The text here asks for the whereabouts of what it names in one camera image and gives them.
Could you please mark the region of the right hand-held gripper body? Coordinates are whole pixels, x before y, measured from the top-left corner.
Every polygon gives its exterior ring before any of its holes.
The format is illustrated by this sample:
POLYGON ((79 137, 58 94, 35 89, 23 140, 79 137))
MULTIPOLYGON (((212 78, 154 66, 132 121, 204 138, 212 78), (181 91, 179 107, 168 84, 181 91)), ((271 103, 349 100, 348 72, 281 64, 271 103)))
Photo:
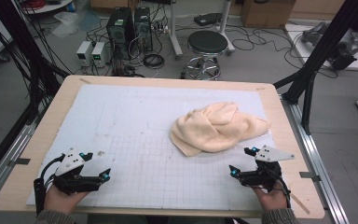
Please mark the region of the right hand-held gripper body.
POLYGON ((280 161, 293 160, 294 154, 270 146, 262 146, 256 154, 254 171, 241 172, 239 181, 243 186, 262 185, 272 190, 275 182, 282 177, 280 161))

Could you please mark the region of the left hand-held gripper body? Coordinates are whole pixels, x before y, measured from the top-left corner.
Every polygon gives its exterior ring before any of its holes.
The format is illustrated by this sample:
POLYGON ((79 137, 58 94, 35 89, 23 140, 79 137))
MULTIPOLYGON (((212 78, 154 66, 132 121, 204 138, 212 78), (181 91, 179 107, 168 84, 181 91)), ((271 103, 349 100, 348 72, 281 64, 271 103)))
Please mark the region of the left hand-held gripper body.
POLYGON ((101 186, 98 176, 80 174, 86 161, 74 148, 70 148, 60 157, 60 165, 53 174, 53 185, 61 192, 72 194, 77 192, 96 191, 101 186))

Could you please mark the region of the cream towel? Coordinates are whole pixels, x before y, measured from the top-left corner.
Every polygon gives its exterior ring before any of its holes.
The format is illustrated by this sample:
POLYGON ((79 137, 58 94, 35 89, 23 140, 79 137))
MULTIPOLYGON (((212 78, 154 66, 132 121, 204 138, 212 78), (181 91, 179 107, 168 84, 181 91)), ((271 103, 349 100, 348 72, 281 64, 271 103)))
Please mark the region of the cream towel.
POLYGON ((222 102, 189 111, 172 125, 170 138, 186 156, 201 152, 220 152, 240 141, 266 133, 271 123, 249 113, 238 105, 222 102))

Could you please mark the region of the person's left hand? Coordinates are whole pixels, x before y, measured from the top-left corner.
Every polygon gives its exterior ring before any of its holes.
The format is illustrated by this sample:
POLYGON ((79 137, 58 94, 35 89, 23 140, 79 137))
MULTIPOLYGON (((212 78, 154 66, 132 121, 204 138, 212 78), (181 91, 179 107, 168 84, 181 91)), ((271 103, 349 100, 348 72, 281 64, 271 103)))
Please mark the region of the person's left hand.
POLYGON ((46 194, 44 208, 46 210, 61 212, 70 215, 86 196, 87 192, 66 194, 52 185, 46 194))

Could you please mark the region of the person's right hand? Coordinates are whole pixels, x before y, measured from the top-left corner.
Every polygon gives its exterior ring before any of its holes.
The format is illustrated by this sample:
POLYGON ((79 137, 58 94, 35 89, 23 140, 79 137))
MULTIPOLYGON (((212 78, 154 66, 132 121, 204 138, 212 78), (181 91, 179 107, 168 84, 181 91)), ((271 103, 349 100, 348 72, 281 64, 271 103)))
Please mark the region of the person's right hand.
POLYGON ((279 182, 274 185, 274 189, 270 192, 265 192, 260 187, 252 187, 252 190, 264 211, 285 209, 288 207, 286 196, 279 182))

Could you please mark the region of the thin wooden strip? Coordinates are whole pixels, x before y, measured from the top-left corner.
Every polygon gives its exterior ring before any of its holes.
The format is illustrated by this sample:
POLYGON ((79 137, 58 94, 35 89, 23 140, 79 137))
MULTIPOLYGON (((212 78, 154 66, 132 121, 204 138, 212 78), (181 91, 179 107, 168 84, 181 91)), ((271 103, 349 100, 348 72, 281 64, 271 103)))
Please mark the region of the thin wooden strip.
POLYGON ((298 198, 297 196, 292 192, 291 194, 291 199, 296 202, 298 204, 298 206, 307 214, 310 214, 310 210, 305 206, 305 204, 303 204, 298 198))

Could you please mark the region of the white power supply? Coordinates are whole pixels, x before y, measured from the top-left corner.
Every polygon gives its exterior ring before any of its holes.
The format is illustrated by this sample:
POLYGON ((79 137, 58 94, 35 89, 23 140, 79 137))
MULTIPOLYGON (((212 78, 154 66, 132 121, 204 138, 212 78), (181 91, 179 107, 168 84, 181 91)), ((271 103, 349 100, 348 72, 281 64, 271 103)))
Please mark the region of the white power supply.
POLYGON ((93 47, 90 41, 83 41, 79 46, 76 55, 82 66, 90 66, 92 62, 92 53, 93 47))
POLYGON ((101 68, 105 67, 107 61, 106 45, 104 42, 97 42, 91 53, 94 64, 101 68))

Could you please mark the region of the black round stool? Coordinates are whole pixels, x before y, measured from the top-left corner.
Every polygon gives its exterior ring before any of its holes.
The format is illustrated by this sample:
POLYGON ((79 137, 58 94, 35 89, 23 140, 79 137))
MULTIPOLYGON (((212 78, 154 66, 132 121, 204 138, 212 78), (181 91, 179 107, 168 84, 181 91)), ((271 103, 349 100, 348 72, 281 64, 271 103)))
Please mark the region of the black round stool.
POLYGON ((184 72, 193 79, 217 80, 221 75, 217 57, 227 49, 227 40, 215 31, 202 30, 191 34, 188 48, 196 57, 188 61, 184 72))

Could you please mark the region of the large black computer tower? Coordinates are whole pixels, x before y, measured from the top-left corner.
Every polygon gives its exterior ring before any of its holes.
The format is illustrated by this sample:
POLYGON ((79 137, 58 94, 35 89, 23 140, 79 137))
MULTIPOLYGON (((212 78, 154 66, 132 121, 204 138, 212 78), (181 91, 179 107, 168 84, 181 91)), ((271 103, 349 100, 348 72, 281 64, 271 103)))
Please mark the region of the large black computer tower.
POLYGON ((130 43, 135 38, 132 13, 129 7, 116 7, 106 24, 109 42, 119 59, 129 60, 130 43))

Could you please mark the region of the cardboard box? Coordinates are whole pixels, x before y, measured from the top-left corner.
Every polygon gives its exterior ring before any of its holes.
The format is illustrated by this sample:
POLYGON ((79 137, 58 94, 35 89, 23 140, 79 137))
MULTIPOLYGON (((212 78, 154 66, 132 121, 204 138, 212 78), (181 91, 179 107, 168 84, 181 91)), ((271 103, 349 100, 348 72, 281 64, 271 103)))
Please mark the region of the cardboard box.
POLYGON ((244 0, 241 21, 250 28, 282 29, 296 0, 244 0))

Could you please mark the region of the black flat device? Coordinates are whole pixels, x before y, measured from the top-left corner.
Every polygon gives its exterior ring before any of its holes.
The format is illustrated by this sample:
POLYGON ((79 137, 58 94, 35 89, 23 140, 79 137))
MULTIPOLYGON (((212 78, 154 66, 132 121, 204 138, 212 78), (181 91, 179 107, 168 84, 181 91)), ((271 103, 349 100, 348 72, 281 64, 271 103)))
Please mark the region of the black flat device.
POLYGON ((221 13, 208 13, 204 15, 199 15, 194 18, 194 22, 199 26, 206 26, 210 24, 215 24, 222 19, 221 13))

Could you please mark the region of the grey machine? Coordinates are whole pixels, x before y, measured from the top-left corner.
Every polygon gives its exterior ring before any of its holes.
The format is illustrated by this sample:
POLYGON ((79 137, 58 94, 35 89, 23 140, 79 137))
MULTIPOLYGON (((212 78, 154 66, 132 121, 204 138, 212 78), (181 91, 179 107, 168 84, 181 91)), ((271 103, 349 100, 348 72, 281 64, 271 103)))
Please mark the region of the grey machine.
MULTIPOLYGON (((313 28, 302 33, 301 41, 311 43, 315 47, 326 32, 329 23, 321 21, 313 28)), ((328 56, 327 61, 335 70, 344 70, 351 63, 356 61, 354 54, 358 52, 358 37, 349 29, 339 40, 333 52, 328 56)))

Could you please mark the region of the aluminium rail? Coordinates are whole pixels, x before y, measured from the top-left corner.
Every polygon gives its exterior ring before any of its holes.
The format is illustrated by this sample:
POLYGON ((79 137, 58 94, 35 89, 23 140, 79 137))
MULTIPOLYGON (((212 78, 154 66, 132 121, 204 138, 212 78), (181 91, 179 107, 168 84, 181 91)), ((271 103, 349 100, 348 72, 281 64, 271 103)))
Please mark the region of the aluminium rail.
POLYGON ((345 210, 337 196, 330 176, 324 166, 318 148, 310 134, 301 125, 301 109, 298 105, 291 105, 280 96, 283 109, 294 131, 300 151, 309 168, 307 176, 316 186, 317 192, 322 198, 323 209, 334 224, 350 224, 345 210))
POLYGON ((0 145, 0 188, 16 164, 29 162, 29 159, 21 159, 21 153, 33 136, 34 130, 34 124, 24 125, 11 132, 0 145))

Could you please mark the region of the black metal frame stand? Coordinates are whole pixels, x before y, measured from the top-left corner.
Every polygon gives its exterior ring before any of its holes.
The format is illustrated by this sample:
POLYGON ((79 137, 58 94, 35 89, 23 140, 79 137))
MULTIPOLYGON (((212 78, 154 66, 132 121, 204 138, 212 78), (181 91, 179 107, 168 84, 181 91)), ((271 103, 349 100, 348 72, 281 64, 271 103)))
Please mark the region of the black metal frame stand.
POLYGON ((302 67, 291 76, 273 84, 276 89, 291 84, 289 90, 282 95, 283 100, 290 105, 296 105, 299 97, 305 94, 300 125, 307 135, 310 135, 310 109, 314 79, 324 62, 338 45, 339 40, 357 19, 358 0, 345 0, 302 67))

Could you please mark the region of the white metal table frame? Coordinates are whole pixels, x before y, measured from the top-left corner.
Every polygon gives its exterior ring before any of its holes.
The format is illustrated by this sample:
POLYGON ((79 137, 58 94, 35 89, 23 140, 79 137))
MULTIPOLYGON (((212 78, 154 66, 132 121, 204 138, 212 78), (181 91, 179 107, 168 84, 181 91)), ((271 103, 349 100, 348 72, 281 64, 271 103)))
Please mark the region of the white metal table frame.
MULTIPOLYGON (((171 3, 171 28, 169 30, 169 37, 172 42, 172 47, 175 53, 175 59, 179 60, 183 56, 182 48, 178 42, 176 36, 176 10, 175 4, 176 0, 170 0, 171 3)), ((222 10, 222 20, 220 25, 216 27, 216 30, 220 35, 222 35, 227 41, 227 55, 230 55, 232 52, 235 51, 235 48, 229 38, 226 35, 226 26, 227 26, 227 18, 229 14, 229 9, 231 5, 231 0, 224 0, 223 10, 222 10)))

